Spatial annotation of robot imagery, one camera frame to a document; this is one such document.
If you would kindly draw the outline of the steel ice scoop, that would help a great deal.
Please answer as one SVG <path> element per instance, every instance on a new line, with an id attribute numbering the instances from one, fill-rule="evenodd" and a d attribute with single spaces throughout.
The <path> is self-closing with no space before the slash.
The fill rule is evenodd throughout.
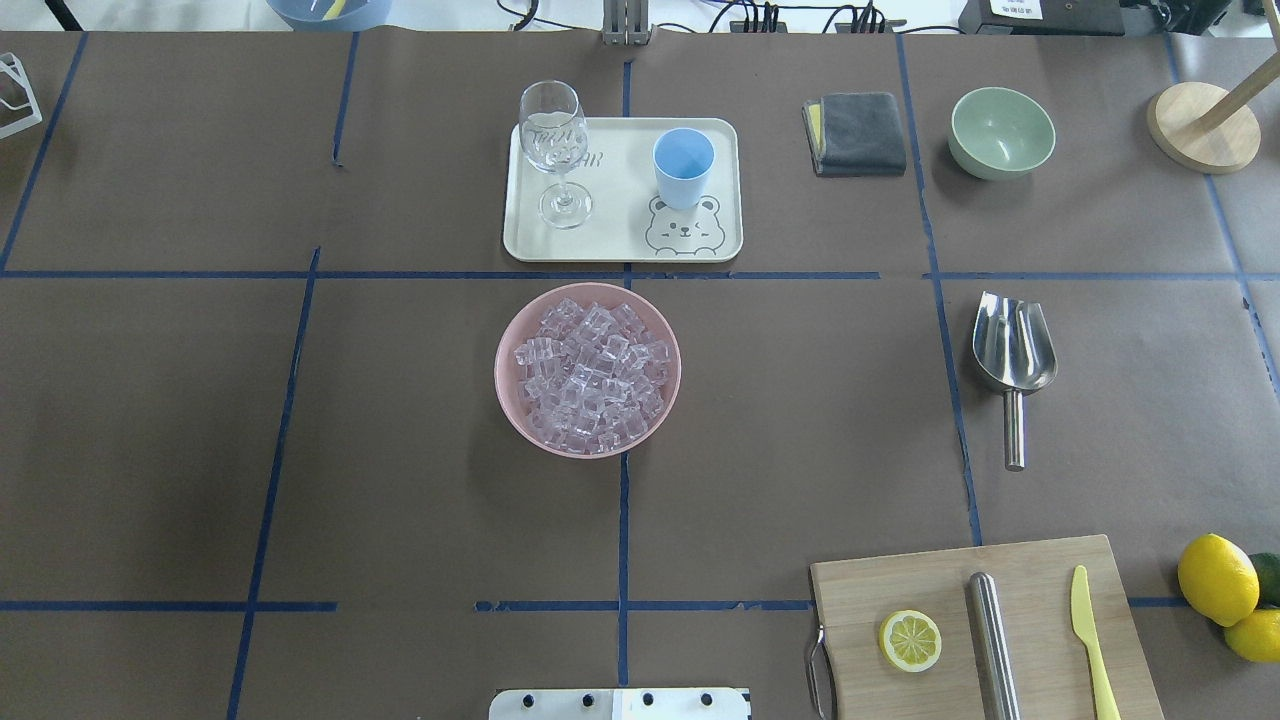
<path id="1" fill-rule="evenodd" d="M 1041 304 L 984 292 L 972 351 L 988 384 L 1002 396 L 1005 468 L 1021 471 L 1027 466 L 1025 397 L 1059 374 Z"/>

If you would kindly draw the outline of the light blue plastic cup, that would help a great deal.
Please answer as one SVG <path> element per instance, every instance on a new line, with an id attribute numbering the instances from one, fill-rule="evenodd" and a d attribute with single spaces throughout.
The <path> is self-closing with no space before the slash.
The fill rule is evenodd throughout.
<path id="1" fill-rule="evenodd" d="M 658 195 L 669 208 L 694 208 L 705 192 L 716 147 L 699 129 L 677 127 L 666 131 L 653 145 L 652 163 Z"/>

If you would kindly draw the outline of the wooden cup stand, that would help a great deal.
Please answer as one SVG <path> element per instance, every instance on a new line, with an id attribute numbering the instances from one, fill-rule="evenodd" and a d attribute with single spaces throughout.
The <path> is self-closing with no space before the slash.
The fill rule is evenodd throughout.
<path id="1" fill-rule="evenodd" d="M 1263 53 L 1257 38 L 1213 37 L 1210 27 L 1228 1 L 1153 1 L 1172 50 L 1172 81 L 1151 97 L 1146 126 L 1170 159 L 1190 170 L 1222 176 L 1248 167 L 1263 143 L 1262 114 L 1254 100 L 1277 92 L 1277 8 L 1261 8 L 1271 33 Z"/>

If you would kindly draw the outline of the cream bear serving tray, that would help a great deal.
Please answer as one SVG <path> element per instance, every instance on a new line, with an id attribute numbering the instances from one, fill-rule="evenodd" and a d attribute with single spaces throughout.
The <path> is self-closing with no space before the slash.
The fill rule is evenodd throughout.
<path id="1" fill-rule="evenodd" d="M 667 208 L 658 193 L 652 161 L 655 141 L 668 129 L 689 127 L 709 137 L 716 150 L 707 191 L 687 211 Z M 594 206 L 572 229 L 548 225 L 538 211 L 550 176 L 536 170 L 509 135 L 503 245 L 524 263 L 724 263 L 744 245 L 736 129 L 721 118 L 590 117 L 589 155 L 571 173 Z"/>

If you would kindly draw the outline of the clear wine glass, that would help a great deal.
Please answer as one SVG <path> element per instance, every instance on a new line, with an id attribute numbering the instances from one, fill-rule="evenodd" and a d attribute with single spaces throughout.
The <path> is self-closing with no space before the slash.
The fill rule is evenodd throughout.
<path id="1" fill-rule="evenodd" d="M 591 214 L 593 196 L 568 179 L 588 155 L 589 145 L 576 90 L 558 79 L 526 87 L 520 99 L 518 132 L 526 160 L 554 179 L 539 200 L 541 219 L 562 231 L 582 225 Z"/>

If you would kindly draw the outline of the lemon half slice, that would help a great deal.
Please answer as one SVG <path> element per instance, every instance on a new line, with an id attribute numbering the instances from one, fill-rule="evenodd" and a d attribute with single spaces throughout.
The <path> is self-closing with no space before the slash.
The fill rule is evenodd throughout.
<path id="1" fill-rule="evenodd" d="M 883 659 L 904 673 L 931 670 L 943 651 L 943 638 L 934 620 L 913 609 L 884 618 L 877 639 Z"/>

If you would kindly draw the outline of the green ceramic bowl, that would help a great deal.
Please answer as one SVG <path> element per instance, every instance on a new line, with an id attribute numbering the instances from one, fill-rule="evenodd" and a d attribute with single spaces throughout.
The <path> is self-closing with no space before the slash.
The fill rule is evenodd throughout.
<path id="1" fill-rule="evenodd" d="M 948 151 L 961 169 L 983 181 L 1029 174 L 1052 156 L 1056 143 L 1047 111 L 1012 88 L 974 88 L 951 111 Z"/>

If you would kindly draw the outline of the steel cylinder rod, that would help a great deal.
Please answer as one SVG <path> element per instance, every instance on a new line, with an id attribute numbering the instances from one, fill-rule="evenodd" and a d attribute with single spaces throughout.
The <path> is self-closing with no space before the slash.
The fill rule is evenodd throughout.
<path id="1" fill-rule="evenodd" d="M 972 638 L 987 719 L 1021 719 L 998 588 L 986 571 L 970 575 L 966 587 Z"/>

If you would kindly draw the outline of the blue bowl with fork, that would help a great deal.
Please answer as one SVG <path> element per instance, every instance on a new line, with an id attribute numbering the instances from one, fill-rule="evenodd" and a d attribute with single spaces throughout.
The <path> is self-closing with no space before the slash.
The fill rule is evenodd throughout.
<path id="1" fill-rule="evenodd" d="M 293 31 L 361 32 L 387 23 L 393 1 L 268 1 Z"/>

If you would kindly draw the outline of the yellow plastic knife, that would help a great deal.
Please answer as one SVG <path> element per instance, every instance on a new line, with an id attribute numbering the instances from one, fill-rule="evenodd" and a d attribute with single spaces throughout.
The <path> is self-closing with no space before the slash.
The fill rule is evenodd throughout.
<path id="1" fill-rule="evenodd" d="M 1100 637 L 1094 620 L 1091 597 L 1091 583 L 1087 568 L 1076 565 L 1071 573 L 1069 611 L 1071 629 L 1085 648 L 1087 665 L 1091 674 L 1091 692 L 1094 716 L 1116 720 L 1121 717 L 1111 685 Z"/>

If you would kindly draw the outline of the wooden cutting board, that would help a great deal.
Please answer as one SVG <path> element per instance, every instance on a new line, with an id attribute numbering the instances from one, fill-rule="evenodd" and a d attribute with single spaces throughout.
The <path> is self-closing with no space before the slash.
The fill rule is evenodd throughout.
<path id="1" fill-rule="evenodd" d="M 1105 536 L 815 562 L 817 616 L 838 719 L 983 719 L 982 676 L 966 600 L 970 577 L 992 575 L 1024 719 L 1092 719 L 1085 647 L 1070 615 L 1075 568 L 1087 570 L 1108 680 L 1124 719 L 1164 711 Z M 914 609 L 940 626 L 940 661 L 904 673 L 881 653 L 878 630 Z"/>

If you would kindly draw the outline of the whole yellow lemon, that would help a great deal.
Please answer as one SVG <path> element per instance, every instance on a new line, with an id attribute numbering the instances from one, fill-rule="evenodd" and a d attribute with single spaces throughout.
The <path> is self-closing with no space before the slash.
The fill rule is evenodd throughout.
<path id="1" fill-rule="evenodd" d="M 1178 561 L 1178 583 L 1187 602 L 1219 626 L 1249 616 L 1260 603 L 1260 579 L 1247 553 L 1215 533 L 1194 538 Z"/>

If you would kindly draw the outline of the green lime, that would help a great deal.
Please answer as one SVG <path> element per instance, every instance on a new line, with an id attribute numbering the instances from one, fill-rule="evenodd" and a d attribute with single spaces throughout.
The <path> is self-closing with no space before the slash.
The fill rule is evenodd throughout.
<path id="1" fill-rule="evenodd" d="M 1277 609 L 1280 605 L 1280 557 L 1274 552 L 1248 555 L 1260 584 L 1260 607 Z"/>

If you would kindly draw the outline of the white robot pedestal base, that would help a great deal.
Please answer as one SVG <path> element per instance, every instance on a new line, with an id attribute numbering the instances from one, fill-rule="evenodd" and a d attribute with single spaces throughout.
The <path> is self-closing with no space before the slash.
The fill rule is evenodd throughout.
<path id="1" fill-rule="evenodd" d="M 746 689 L 732 687 L 508 689 L 489 719 L 750 719 Z"/>

